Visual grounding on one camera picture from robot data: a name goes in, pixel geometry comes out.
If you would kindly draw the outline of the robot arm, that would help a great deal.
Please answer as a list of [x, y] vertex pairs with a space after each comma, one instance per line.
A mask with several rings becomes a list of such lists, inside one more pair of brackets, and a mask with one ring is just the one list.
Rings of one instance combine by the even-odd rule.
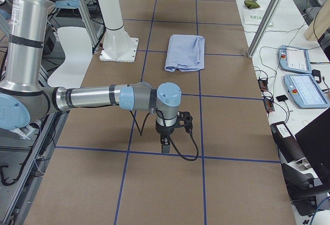
[[1, 128], [15, 130], [56, 111], [119, 106], [156, 114], [162, 152], [174, 146], [171, 133], [180, 127], [181, 90], [167, 82], [154, 89], [145, 82], [83, 88], [90, 58], [73, 53], [75, 63], [64, 62], [39, 84], [48, 12], [51, 8], [78, 8], [81, 0], [13, 0], [8, 36], [8, 59], [1, 81]]

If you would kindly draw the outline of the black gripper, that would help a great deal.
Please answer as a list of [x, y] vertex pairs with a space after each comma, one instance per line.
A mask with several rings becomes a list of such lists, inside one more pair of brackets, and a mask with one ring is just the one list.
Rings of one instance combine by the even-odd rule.
[[160, 134], [160, 143], [161, 143], [161, 153], [168, 154], [170, 153], [171, 143], [169, 141], [169, 136], [174, 132], [174, 126], [161, 126], [160, 124], [156, 124], [156, 131]]

